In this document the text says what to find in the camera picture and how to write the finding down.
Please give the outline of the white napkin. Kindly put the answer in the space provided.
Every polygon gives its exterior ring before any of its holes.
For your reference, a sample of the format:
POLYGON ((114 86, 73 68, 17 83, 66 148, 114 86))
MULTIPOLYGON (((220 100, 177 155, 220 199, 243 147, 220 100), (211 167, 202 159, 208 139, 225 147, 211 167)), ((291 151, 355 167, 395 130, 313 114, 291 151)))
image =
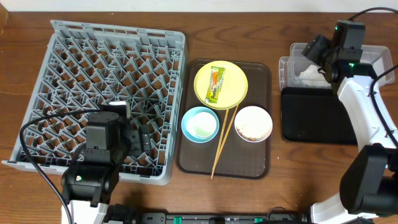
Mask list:
POLYGON ((310 81, 325 81, 324 75, 318 71, 319 68, 320 67, 316 65, 310 65, 305 71, 301 72, 298 77, 310 81))

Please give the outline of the green snack wrapper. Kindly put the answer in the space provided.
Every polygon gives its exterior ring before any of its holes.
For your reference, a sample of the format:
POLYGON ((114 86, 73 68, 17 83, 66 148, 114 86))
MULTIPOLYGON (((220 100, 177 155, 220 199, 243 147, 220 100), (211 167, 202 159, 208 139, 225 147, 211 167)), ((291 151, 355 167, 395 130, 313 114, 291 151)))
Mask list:
POLYGON ((207 103, 217 103, 221 92, 223 79, 226 69, 224 67, 211 67, 210 84, 206 92, 205 101, 207 103))

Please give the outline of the white bowl with rice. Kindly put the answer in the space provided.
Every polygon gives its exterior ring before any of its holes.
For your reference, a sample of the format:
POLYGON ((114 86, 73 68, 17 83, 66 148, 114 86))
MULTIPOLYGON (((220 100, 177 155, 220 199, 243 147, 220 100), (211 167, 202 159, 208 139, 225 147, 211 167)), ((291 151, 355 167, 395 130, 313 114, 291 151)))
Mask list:
POLYGON ((271 135, 273 121, 265 109, 247 106, 238 111, 234 119, 234 128, 245 141, 261 142, 271 135))

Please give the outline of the white paper cup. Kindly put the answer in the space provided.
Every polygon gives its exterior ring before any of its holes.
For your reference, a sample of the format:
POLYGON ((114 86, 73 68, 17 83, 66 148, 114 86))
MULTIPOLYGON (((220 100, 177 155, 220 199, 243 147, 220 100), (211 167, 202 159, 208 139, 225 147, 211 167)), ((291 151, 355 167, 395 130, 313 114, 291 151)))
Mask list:
POLYGON ((216 119, 208 112, 200 112, 188 120, 187 131, 200 139, 210 137, 217 128, 216 119))

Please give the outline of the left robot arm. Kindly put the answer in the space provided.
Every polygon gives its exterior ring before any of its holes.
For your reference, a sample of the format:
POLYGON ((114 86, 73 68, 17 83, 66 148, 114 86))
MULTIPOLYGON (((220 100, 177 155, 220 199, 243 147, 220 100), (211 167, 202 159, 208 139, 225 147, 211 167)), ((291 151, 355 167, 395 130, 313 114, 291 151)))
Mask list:
POLYGON ((90 113, 83 160, 72 160, 62 175, 62 223, 139 223, 140 215, 128 205, 110 205, 127 156, 150 149, 149 128, 132 128, 128 114, 103 111, 90 113))

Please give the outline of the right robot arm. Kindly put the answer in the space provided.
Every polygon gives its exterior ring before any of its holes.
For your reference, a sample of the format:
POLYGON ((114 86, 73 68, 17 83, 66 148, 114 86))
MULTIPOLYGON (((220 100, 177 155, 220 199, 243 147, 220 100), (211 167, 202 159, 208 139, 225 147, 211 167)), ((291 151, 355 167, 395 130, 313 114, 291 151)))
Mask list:
POLYGON ((365 25, 339 20, 332 39, 318 35, 302 54, 320 66, 348 113, 359 153, 339 192, 310 208, 312 223, 349 223, 397 214, 397 127, 379 93, 378 75, 360 61, 365 25))

